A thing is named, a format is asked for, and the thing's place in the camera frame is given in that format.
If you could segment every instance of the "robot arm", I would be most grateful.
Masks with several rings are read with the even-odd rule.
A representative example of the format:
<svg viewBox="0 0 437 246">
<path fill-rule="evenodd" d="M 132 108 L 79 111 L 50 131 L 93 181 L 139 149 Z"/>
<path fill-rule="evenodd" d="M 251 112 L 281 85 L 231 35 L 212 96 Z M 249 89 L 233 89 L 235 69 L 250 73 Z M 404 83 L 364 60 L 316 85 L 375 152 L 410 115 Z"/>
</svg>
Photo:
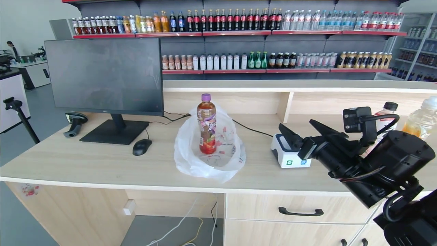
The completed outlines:
<svg viewBox="0 0 437 246">
<path fill-rule="evenodd" d="M 383 117 L 395 120 L 377 132 L 375 120 Z M 320 161 L 367 208 L 394 193 L 374 219 L 391 246 L 437 246 L 437 190 L 413 201 L 423 190 L 413 175 L 435 158 L 434 150 L 416 136 L 392 130 L 368 156 L 360 156 L 398 120 L 398 115 L 373 116 L 369 107 L 345 109 L 344 130 L 361 132 L 358 141 L 315 120 L 310 124 L 321 136 L 301 138 L 282 124 L 279 130 L 290 146 L 300 148 L 302 160 Z"/>
</svg>

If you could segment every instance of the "monitor screen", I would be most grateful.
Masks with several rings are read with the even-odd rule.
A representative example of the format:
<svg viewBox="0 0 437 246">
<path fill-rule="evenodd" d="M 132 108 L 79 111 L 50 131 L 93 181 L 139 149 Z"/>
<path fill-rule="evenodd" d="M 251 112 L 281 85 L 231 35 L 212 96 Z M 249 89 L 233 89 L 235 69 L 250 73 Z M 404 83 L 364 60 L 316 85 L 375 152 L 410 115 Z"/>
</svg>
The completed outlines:
<svg viewBox="0 0 437 246">
<path fill-rule="evenodd" d="M 55 106 L 163 115 L 159 39 L 46 41 Z"/>
</svg>

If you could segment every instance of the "computer mouse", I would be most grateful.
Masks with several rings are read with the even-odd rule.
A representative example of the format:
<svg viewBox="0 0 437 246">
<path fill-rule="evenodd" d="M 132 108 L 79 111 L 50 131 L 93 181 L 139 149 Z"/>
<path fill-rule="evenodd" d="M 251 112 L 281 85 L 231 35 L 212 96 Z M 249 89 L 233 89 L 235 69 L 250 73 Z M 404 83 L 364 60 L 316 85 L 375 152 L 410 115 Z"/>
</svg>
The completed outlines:
<svg viewBox="0 0 437 246">
<path fill-rule="evenodd" d="M 142 139 L 138 140 L 134 144 L 134 148 L 132 149 L 133 155 L 143 155 L 147 152 L 147 149 L 152 145 L 152 140 L 150 139 Z"/>
</svg>

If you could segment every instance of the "black bottle cap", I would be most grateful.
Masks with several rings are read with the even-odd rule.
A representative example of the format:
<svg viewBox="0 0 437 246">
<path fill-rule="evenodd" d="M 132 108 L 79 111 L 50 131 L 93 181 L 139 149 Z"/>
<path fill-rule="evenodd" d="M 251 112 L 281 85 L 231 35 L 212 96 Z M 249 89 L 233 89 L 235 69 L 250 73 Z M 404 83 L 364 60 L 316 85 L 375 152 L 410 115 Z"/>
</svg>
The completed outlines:
<svg viewBox="0 0 437 246">
<path fill-rule="evenodd" d="M 386 102 L 384 104 L 384 109 L 387 109 L 390 111 L 396 111 L 398 109 L 398 104 L 395 102 Z"/>
</svg>

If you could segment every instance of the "red shelf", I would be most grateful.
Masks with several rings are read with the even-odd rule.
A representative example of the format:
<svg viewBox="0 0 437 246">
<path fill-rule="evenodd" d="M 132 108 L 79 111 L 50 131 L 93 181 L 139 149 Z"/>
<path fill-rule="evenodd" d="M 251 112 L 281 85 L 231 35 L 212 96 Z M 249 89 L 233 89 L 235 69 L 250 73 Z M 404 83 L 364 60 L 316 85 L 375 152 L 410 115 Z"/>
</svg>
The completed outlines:
<svg viewBox="0 0 437 246">
<path fill-rule="evenodd" d="M 136 33 L 135 37 L 199 37 L 201 32 L 150 32 L 150 33 Z"/>
<path fill-rule="evenodd" d="M 203 74 L 203 70 L 163 70 L 163 74 Z"/>
<path fill-rule="evenodd" d="M 343 35 L 386 35 L 386 36 L 407 36 L 406 32 L 379 32 L 379 31 L 343 31 Z"/>
<path fill-rule="evenodd" d="M 203 32 L 203 36 L 270 35 L 271 31 L 223 31 Z"/>
<path fill-rule="evenodd" d="M 268 74 L 288 74 L 288 73 L 329 73 L 329 68 L 320 69 L 267 69 Z"/>
<path fill-rule="evenodd" d="M 273 35 L 288 35 L 288 34 L 341 34 L 341 31 L 326 31 L 326 30 L 305 30 L 305 31 L 292 31 L 292 30 L 273 30 Z"/>
<path fill-rule="evenodd" d="M 331 73 L 391 73 L 391 69 L 331 68 Z"/>
<path fill-rule="evenodd" d="M 205 70 L 205 74 L 265 74 L 265 69 Z"/>
<path fill-rule="evenodd" d="M 73 39 L 111 39 L 111 38 L 134 38 L 133 33 L 115 33 L 115 34 L 88 34 L 74 35 Z"/>
</svg>

